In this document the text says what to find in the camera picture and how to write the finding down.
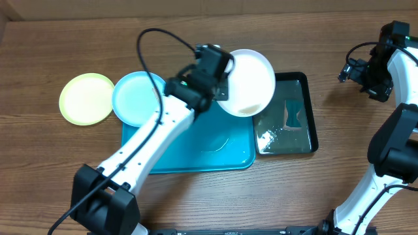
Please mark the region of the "green rimmed plate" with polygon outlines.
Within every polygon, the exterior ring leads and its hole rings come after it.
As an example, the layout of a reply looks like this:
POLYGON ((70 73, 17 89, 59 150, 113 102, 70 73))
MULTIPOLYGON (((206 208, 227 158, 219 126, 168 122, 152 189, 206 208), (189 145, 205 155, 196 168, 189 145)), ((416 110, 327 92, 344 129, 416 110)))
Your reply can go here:
POLYGON ((59 111, 70 123, 94 125, 112 112, 113 82, 98 73, 81 74, 69 81, 59 96, 59 111))

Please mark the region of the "green scrub sponge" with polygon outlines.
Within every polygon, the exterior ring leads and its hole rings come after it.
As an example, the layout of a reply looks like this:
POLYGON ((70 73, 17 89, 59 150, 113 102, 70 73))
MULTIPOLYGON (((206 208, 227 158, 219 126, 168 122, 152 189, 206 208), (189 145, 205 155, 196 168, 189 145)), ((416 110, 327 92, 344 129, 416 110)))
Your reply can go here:
POLYGON ((300 121, 298 120, 298 115, 302 108, 302 103, 296 100, 285 100, 285 111, 284 111, 284 121, 283 128, 288 131, 295 131, 301 129, 300 121))

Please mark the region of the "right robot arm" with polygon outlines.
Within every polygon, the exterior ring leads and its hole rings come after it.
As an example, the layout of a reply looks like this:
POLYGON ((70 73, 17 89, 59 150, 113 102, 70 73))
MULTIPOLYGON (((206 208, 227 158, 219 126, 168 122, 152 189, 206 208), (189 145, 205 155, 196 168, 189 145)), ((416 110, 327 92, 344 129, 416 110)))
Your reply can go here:
POLYGON ((375 234, 370 222, 384 205, 417 179, 417 38, 387 36, 369 61, 346 58, 339 81, 362 86, 371 99, 385 102, 394 92, 396 109, 370 141, 369 167, 345 202, 307 234, 375 234))

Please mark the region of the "blue rimmed plate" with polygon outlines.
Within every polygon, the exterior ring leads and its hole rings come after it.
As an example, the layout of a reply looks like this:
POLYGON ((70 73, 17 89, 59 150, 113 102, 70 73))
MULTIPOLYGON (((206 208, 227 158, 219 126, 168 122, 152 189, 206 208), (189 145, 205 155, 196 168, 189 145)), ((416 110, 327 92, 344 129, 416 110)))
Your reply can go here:
POLYGON ((157 92, 145 71, 125 75, 115 86, 112 107, 124 123, 141 127, 158 110, 157 92))

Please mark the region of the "white pink plate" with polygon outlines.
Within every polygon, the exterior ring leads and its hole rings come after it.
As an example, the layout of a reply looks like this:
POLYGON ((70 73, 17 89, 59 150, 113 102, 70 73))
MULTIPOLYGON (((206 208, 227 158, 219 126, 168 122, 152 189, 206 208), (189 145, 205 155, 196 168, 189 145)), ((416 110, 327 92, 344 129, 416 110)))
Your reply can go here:
POLYGON ((217 103, 230 115, 250 117, 266 108, 272 100, 276 78, 270 61, 250 49, 231 52, 234 62, 227 65, 228 99, 217 103))

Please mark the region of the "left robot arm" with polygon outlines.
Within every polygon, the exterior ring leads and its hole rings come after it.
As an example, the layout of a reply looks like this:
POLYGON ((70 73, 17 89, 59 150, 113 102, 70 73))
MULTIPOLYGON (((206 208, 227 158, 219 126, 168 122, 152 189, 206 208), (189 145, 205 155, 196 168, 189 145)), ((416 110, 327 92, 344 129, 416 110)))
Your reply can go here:
POLYGON ((68 215, 94 234, 147 234, 140 224, 139 194, 167 148, 230 92, 231 72, 216 78, 199 70, 171 78, 159 107, 117 152, 97 168, 82 166, 74 176, 68 215))

